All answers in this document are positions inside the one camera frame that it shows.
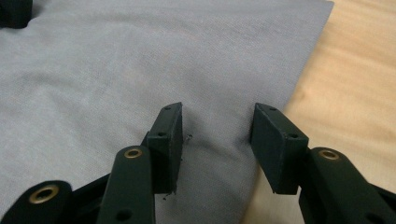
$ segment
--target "table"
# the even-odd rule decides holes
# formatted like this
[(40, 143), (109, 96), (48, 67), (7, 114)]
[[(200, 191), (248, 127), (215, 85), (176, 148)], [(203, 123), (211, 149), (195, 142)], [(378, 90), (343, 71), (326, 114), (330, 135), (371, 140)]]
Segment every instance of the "table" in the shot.
[[(396, 1), (334, 0), (284, 113), (311, 148), (339, 150), (396, 192)], [(260, 172), (242, 223), (304, 223), (298, 196), (273, 194)]]

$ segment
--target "wood grain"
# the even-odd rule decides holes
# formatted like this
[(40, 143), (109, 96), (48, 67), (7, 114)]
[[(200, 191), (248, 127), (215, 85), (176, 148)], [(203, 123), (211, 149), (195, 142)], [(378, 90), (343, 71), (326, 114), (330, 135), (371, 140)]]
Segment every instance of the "wood grain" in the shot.
[[(334, 0), (285, 114), (310, 147), (346, 154), (396, 192), (396, 1)], [(304, 223), (297, 196), (272, 194), (262, 173), (242, 223)]]

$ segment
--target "black object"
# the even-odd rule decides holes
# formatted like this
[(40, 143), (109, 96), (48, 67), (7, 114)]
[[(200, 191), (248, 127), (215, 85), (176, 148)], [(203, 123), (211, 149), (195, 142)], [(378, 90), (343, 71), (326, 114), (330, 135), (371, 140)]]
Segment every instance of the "black object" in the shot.
[(33, 0), (0, 0), (0, 27), (21, 29), (32, 19)]
[(2, 224), (155, 223), (155, 193), (175, 192), (183, 144), (182, 104), (164, 107), (141, 146), (119, 151), (109, 175), (71, 190), (46, 181), (26, 190)]
[(275, 193), (302, 188), (305, 223), (396, 223), (396, 195), (370, 185), (342, 153), (307, 146), (305, 134), (281, 112), (256, 104), (253, 153)]

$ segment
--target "cloth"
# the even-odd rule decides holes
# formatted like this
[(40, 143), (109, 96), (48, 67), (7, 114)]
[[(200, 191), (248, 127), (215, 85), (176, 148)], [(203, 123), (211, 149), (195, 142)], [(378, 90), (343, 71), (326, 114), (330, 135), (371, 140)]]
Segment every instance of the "cloth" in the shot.
[(183, 103), (177, 194), (157, 223), (238, 223), (254, 186), (256, 102), (282, 108), (331, 2), (34, 1), (0, 30), (0, 215), (27, 189), (77, 189), (139, 145), (160, 109)]

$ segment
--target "wooden surface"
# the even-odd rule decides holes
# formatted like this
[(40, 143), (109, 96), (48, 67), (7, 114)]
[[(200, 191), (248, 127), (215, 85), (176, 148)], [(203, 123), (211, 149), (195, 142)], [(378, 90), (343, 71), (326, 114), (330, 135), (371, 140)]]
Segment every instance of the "wooden surface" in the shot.
[[(334, 3), (285, 114), (311, 148), (341, 151), (396, 192), (396, 1)], [(261, 174), (243, 223), (304, 221), (298, 197), (273, 194)]]

